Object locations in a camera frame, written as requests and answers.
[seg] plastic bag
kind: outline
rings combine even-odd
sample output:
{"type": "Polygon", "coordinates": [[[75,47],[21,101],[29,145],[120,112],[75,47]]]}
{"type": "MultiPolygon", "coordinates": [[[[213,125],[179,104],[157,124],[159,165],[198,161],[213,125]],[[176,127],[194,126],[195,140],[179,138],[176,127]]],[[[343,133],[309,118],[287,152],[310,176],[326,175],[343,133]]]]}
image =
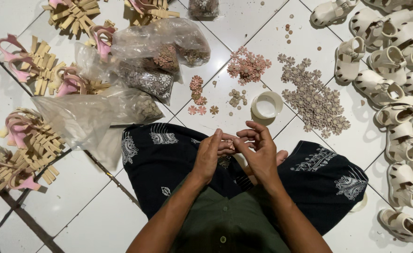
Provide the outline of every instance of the plastic bag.
{"type": "Polygon", "coordinates": [[[112,86],[102,92],[110,101],[115,123],[143,123],[146,120],[165,117],[153,98],[134,88],[112,86]]]}
{"type": "Polygon", "coordinates": [[[75,43],[75,62],[79,70],[79,75],[91,81],[108,80],[109,74],[114,68],[114,60],[108,56],[106,63],[100,60],[97,49],[86,46],[80,42],[75,43]]]}
{"type": "Polygon", "coordinates": [[[97,148],[113,119],[113,108],[102,95],[30,99],[44,120],[73,150],[97,148]]]}
{"type": "Polygon", "coordinates": [[[166,44],[173,45],[179,54],[179,62],[189,67],[206,64],[211,55],[200,28],[184,18],[160,19],[147,26],[131,26],[115,32],[111,53],[134,65],[130,60],[159,57],[161,47],[166,44]]]}
{"type": "Polygon", "coordinates": [[[115,69],[116,75],[128,87],[143,90],[170,104],[170,93],[174,84],[174,74],[159,68],[136,67],[120,62],[115,69]]]}
{"type": "Polygon", "coordinates": [[[193,17],[217,17],[219,0],[189,0],[189,15],[193,17]]]}

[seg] tile grout line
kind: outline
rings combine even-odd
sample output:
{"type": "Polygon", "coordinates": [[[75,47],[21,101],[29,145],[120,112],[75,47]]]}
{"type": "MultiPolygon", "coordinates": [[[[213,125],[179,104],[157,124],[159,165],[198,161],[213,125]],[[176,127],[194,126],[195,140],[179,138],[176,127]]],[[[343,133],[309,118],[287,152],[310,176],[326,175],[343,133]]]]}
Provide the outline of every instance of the tile grout line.
{"type": "MultiPolygon", "coordinates": [[[[300,1],[300,3],[302,3],[306,7],[306,9],[308,9],[312,13],[312,11],[308,8],[308,6],[306,6],[305,3],[302,2],[302,0],[299,0],[299,1],[300,1]]],[[[343,40],[329,26],[326,25],[326,28],[328,28],[328,30],[330,30],[338,39],[340,39],[340,41],[343,42],[343,40]]]]}
{"type": "Polygon", "coordinates": [[[19,82],[18,78],[16,78],[10,71],[8,71],[8,69],[7,69],[7,67],[5,67],[4,63],[2,63],[2,62],[0,61],[0,65],[1,65],[2,68],[16,81],[16,83],[18,83],[18,84],[22,87],[22,89],[23,89],[25,92],[27,92],[27,94],[28,94],[29,96],[33,97],[33,95],[30,93],[30,91],[27,90],[27,89],[21,84],[21,82],[19,82]]]}
{"type": "Polygon", "coordinates": [[[247,44],[258,34],[258,32],[260,32],[261,29],[262,29],[263,27],[265,27],[265,26],[267,25],[267,23],[269,23],[269,21],[271,21],[272,18],[273,18],[275,15],[277,15],[278,12],[279,12],[289,1],[290,1],[290,0],[288,0],[288,1],[286,1],[286,3],[282,4],[281,7],[269,18],[269,20],[267,20],[267,21],[258,29],[258,31],[256,31],[255,34],[254,34],[251,38],[249,38],[249,40],[248,40],[246,43],[244,43],[244,46],[247,45],[247,44]]]}
{"type": "MultiPolygon", "coordinates": [[[[180,0],[178,0],[178,2],[179,2],[186,10],[188,10],[188,9],[186,8],[186,6],[184,6],[184,4],[181,3],[180,0]]],[[[232,50],[231,50],[225,43],[223,43],[219,38],[217,38],[217,36],[216,36],[208,27],[206,27],[205,24],[204,24],[202,21],[200,21],[197,17],[195,17],[195,19],[196,19],[197,21],[199,21],[200,24],[202,24],[209,32],[211,32],[211,34],[214,35],[214,37],[216,37],[216,39],[219,40],[220,43],[222,43],[230,52],[232,52],[232,50]]]]}
{"type": "Polygon", "coordinates": [[[89,151],[84,150],[84,152],[141,209],[138,200],[89,151]]]}

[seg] black wire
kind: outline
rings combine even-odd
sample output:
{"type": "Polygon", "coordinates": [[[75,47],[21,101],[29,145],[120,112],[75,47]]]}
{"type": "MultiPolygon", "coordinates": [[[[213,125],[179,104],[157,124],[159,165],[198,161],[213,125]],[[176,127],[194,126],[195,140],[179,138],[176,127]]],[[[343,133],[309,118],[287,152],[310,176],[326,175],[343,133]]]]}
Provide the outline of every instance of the black wire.
{"type": "MultiPolygon", "coordinates": [[[[55,164],[56,162],[58,162],[61,158],[65,157],[67,154],[69,154],[72,151],[72,149],[68,149],[65,152],[63,152],[61,155],[59,155],[57,158],[55,158],[52,162],[48,163],[43,170],[41,170],[41,172],[34,178],[33,181],[37,182],[38,179],[41,178],[42,174],[47,170],[47,168],[50,165],[55,164]]],[[[21,202],[23,201],[23,199],[26,197],[26,195],[30,192],[30,189],[25,189],[24,192],[21,194],[21,196],[19,196],[19,198],[16,200],[14,207],[10,208],[10,210],[4,215],[4,217],[2,218],[1,222],[0,222],[0,228],[2,227],[2,225],[5,223],[5,221],[7,221],[8,217],[11,215],[11,213],[17,209],[20,208],[21,202]]]]}

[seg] flower-shaped decoration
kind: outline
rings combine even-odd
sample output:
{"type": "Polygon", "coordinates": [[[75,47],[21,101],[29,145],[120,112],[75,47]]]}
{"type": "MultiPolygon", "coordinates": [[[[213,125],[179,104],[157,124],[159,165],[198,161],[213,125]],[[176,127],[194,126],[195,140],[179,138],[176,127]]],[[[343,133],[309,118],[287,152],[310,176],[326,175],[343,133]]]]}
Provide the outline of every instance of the flower-shaped decoration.
{"type": "Polygon", "coordinates": [[[217,107],[217,106],[211,106],[211,109],[209,109],[209,112],[211,113],[211,114],[216,114],[216,113],[219,113],[219,108],[217,107]]]}
{"type": "Polygon", "coordinates": [[[197,112],[200,113],[200,115],[203,115],[206,113],[206,107],[205,106],[199,106],[197,109],[197,112]]]}
{"type": "Polygon", "coordinates": [[[193,105],[191,105],[191,107],[188,107],[187,110],[188,110],[189,114],[191,114],[191,115],[194,115],[194,114],[197,113],[197,108],[193,105]]]}
{"type": "Polygon", "coordinates": [[[259,82],[266,68],[270,68],[272,62],[265,60],[263,55],[248,52],[247,48],[240,47],[231,55],[231,63],[228,64],[227,72],[232,78],[239,78],[241,86],[253,81],[259,82]]]}
{"type": "Polygon", "coordinates": [[[297,87],[293,92],[285,89],[282,96],[303,117],[305,131],[323,130],[322,136],[328,138],[331,133],[339,135],[342,130],[350,127],[350,122],[342,116],[344,108],[340,105],[340,92],[332,91],[329,87],[324,88],[324,84],[319,79],[322,76],[320,70],[316,69],[313,72],[306,70],[311,65],[309,58],[304,58],[297,65],[294,65],[293,57],[279,55],[278,60],[281,63],[288,63],[282,68],[281,80],[284,83],[293,82],[297,87]]]}

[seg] pink flower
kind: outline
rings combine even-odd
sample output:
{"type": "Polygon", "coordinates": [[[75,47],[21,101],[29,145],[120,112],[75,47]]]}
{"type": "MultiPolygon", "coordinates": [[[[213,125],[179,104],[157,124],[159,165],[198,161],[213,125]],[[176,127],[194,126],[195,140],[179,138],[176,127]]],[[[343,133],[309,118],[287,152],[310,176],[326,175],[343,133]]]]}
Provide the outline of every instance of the pink flower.
{"type": "Polygon", "coordinates": [[[206,113],[206,107],[205,106],[199,106],[197,109],[197,112],[200,113],[200,115],[203,115],[206,113]]]}
{"type": "Polygon", "coordinates": [[[197,108],[195,108],[193,105],[187,109],[189,111],[189,114],[194,115],[197,113],[197,108]]]}

